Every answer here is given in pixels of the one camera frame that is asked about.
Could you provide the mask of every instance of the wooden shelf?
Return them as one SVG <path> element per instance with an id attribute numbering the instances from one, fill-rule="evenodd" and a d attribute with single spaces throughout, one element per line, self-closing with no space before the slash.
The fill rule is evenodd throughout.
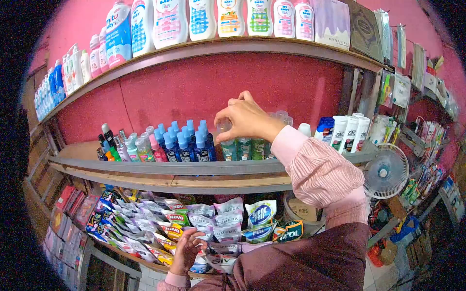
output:
<path id="1" fill-rule="evenodd" d="M 121 66 L 103 73 L 70 94 L 51 110 L 40 123 L 46 122 L 60 110 L 86 93 L 132 72 L 186 58 L 213 54 L 251 52 L 302 55 L 334 61 L 373 72 L 378 72 L 380 69 L 386 67 L 384 64 L 364 55 L 313 41 L 266 36 L 237 36 L 204 41 L 191 41 L 141 55 L 127 61 Z"/>

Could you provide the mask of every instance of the white plastic bottle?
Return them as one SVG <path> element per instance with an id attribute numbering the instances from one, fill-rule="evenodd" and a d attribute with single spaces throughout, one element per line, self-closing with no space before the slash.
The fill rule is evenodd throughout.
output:
<path id="1" fill-rule="evenodd" d="M 243 0 L 217 0 L 219 37 L 244 35 Z"/>
<path id="2" fill-rule="evenodd" d="M 186 0 L 154 0 L 154 29 L 156 49 L 188 40 Z"/>
<path id="3" fill-rule="evenodd" d="M 249 35 L 271 36 L 274 32 L 272 23 L 272 0 L 247 0 L 247 33 Z"/>
<path id="4" fill-rule="evenodd" d="M 296 38 L 314 41 L 314 10 L 308 3 L 300 2 L 295 5 Z"/>
<path id="5" fill-rule="evenodd" d="M 213 14 L 214 0 L 189 0 L 189 38 L 192 41 L 215 37 L 217 23 Z"/>
<path id="6" fill-rule="evenodd" d="M 152 0 L 134 0 L 131 7 L 131 43 L 133 57 L 155 51 L 152 40 L 154 6 Z"/>
<path id="7" fill-rule="evenodd" d="M 295 38 L 295 8 L 288 0 L 274 3 L 274 34 L 276 37 Z"/>

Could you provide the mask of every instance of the blue spray cap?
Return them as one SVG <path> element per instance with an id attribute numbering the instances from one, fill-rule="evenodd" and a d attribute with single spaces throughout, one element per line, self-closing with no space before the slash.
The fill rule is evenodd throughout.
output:
<path id="1" fill-rule="evenodd" d="M 168 132 L 164 133 L 165 146 L 167 149 L 173 148 L 173 141 L 171 140 L 170 134 Z"/>
<path id="2" fill-rule="evenodd" d="M 200 131 L 196 131 L 196 146 L 198 147 L 198 149 L 203 149 L 206 146 L 204 136 Z"/>
<path id="3" fill-rule="evenodd" d="M 164 127 L 164 124 L 161 123 L 158 125 L 158 130 L 160 130 L 160 133 L 161 134 L 164 134 L 165 133 L 165 127 Z"/>
<path id="4" fill-rule="evenodd" d="M 187 124 L 187 126 L 188 126 L 189 135 L 193 135 L 195 129 L 194 129 L 194 123 L 192 122 L 192 119 L 186 120 L 186 124 Z"/>
<path id="5" fill-rule="evenodd" d="M 178 145 L 179 145 L 179 148 L 180 149 L 185 149 L 188 147 L 188 144 L 186 143 L 186 139 L 185 139 L 185 136 L 183 135 L 182 132 L 178 132 L 177 134 L 177 138 L 178 138 Z"/>

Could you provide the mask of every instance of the blue plastic bottle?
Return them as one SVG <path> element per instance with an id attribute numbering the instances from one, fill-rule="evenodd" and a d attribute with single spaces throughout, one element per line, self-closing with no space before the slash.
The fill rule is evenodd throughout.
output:
<path id="1" fill-rule="evenodd" d="M 167 154 L 168 161 L 178 162 L 178 159 L 176 158 L 176 148 L 173 142 L 171 141 L 171 137 L 168 132 L 164 133 L 164 140 L 165 140 L 165 153 Z"/>
<path id="2" fill-rule="evenodd" d="M 196 161 L 194 150 L 188 147 L 188 142 L 182 132 L 177 133 L 179 143 L 179 156 L 182 162 L 194 162 Z"/>
<path id="3" fill-rule="evenodd" d="M 196 147 L 194 148 L 194 153 L 198 162 L 209 162 L 209 149 L 206 146 L 206 142 L 203 140 L 204 137 L 202 132 L 196 131 Z"/>

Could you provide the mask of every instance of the pink sleeve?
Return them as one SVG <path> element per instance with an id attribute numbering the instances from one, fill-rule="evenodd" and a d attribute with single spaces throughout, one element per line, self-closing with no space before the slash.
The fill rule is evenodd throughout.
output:
<path id="1" fill-rule="evenodd" d="M 351 222 L 367 224 L 363 173 L 331 146 L 285 126 L 271 151 L 290 175 L 296 198 L 325 208 L 327 229 Z"/>

